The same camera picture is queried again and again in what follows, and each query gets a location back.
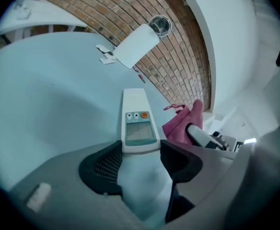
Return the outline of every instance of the brick wall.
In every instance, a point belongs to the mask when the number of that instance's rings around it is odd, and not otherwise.
[[[166,0],[48,0],[88,24],[93,32],[119,45],[133,30],[157,14],[173,21],[172,32],[153,48],[136,66],[172,104],[191,106],[196,99],[210,107],[210,83],[203,71],[209,71],[205,45],[202,55],[196,42]]]

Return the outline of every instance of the pink cloth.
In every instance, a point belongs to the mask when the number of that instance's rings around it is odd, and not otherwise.
[[[186,133],[186,126],[188,124],[194,124],[200,129],[203,129],[203,103],[200,100],[196,100],[190,111],[186,105],[171,105],[164,110],[170,108],[182,107],[182,110],[176,111],[177,115],[172,118],[168,123],[163,125],[163,132],[168,140],[178,141],[185,144],[192,144],[188,134]]]

